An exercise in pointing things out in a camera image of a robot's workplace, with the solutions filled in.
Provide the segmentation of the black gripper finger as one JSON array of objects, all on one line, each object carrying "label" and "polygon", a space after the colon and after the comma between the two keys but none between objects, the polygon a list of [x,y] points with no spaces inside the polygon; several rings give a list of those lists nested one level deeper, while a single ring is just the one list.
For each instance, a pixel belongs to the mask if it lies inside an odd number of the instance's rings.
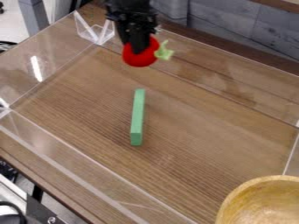
[{"label": "black gripper finger", "polygon": [[150,46],[150,38],[154,29],[146,26],[131,26],[130,27],[130,38],[129,42],[133,46],[134,54],[142,53]]},{"label": "black gripper finger", "polygon": [[126,44],[130,40],[130,29],[127,27],[127,22],[117,21],[117,31],[121,37],[122,43]]}]

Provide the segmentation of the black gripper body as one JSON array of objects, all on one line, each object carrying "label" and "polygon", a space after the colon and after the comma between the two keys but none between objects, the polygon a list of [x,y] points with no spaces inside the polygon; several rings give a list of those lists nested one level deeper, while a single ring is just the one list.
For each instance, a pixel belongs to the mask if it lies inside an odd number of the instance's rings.
[{"label": "black gripper body", "polygon": [[105,4],[110,20],[127,22],[129,29],[131,25],[150,27],[155,33],[158,21],[151,0],[105,0]]}]

